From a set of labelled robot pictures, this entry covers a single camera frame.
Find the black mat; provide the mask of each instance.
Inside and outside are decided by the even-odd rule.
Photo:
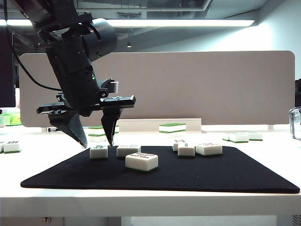
[[[125,168],[109,148],[107,160],[92,161],[89,149],[21,183],[22,187],[68,189],[176,190],[298,193],[300,189],[234,147],[215,157],[179,158],[171,147],[143,146],[158,155],[158,169],[145,173]]]

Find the white wall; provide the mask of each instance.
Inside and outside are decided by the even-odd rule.
[[[301,0],[286,0],[258,26],[212,33],[143,51],[290,50],[301,78]]]

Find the white table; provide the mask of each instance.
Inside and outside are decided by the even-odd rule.
[[[185,139],[188,142],[219,142],[234,146],[301,187],[301,142],[290,137],[288,125],[263,130],[264,141],[244,144],[222,141],[222,132],[188,133]],[[0,154],[2,217],[301,214],[301,194],[22,188],[20,182],[24,179],[84,149],[62,132],[43,133],[41,128],[0,128],[0,140],[10,139],[19,139],[23,150],[20,153]],[[118,134],[115,138],[116,145],[137,142],[141,145],[171,145],[171,141],[159,133]]]

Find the white partition panel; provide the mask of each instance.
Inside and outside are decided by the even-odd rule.
[[[42,84],[58,87],[46,54],[22,62]],[[119,81],[119,96],[136,96],[123,119],[202,118],[202,124],[285,124],[294,107],[294,55],[289,51],[113,53],[93,62],[98,79]],[[21,120],[50,126],[36,114],[57,92],[42,89],[20,71]],[[102,112],[83,118],[100,124]]]

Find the ceiling light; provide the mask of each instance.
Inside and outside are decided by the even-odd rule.
[[[254,20],[107,20],[113,27],[246,27]],[[10,26],[32,26],[29,20],[8,20]]]
[[[1,26],[6,26],[5,20],[0,20]],[[10,26],[32,26],[30,20],[8,20]]]

